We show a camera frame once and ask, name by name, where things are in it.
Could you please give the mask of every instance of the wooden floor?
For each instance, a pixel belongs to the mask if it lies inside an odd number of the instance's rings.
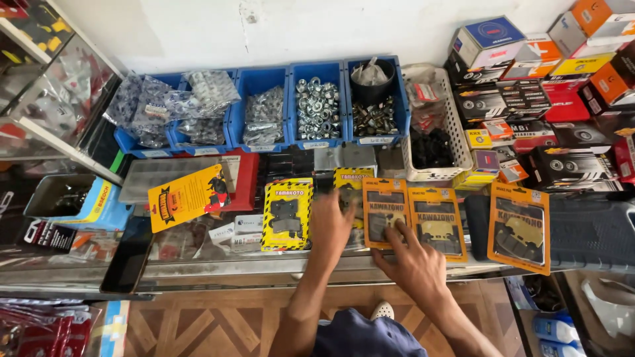
[[[454,283],[452,294],[504,356],[525,357],[502,280]],[[293,289],[184,292],[133,302],[125,356],[267,356]],[[430,356],[454,356],[447,341],[396,285],[329,288],[321,318],[355,307],[368,317],[386,300]]]

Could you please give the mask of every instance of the person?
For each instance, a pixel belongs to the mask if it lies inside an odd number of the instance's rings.
[[[333,321],[319,325],[322,299],[331,273],[351,233],[356,205],[342,213],[334,191],[311,206],[313,246],[298,286],[284,311],[269,356],[427,356],[401,324],[387,316],[368,320],[354,309],[338,311]],[[405,238],[401,242],[399,233]],[[396,263],[372,250],[376,265],[393,280],[445,336],[457,356],[502,357],[463,313],[446,286],[445,256],[403,222],[386,227]],[[380,305],[375,315],[390,310]]]

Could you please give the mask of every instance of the brake pad package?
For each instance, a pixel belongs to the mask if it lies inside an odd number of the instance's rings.
[[[347,250],[357,250],[364,248],[364,202],[362,199],[362,180],[365,177],[375,177],[373,168],[335,168],[333,174],[333,188],[340,190],[340,209],[344,212],[349,208],[352,199],[357,199],[357,209],[355,220],[349,241],[346,244]]]
[[[492,183],[487,247],[489,259],[549,275],[549,195]]]
[[[467,262],[463,226],[453,189],[408,189],[412,228],[421,243],[443,253],[448,262]]]
[[[410,225],[406,180],[369,178],[362,181],[364,194],[364,243],[367,248],[392,249],[384,228],[401,219]]]
[[[265,187],[261,251],[304,249],[309,238],[312,200],[312,178],[290,178],[268,184]]]

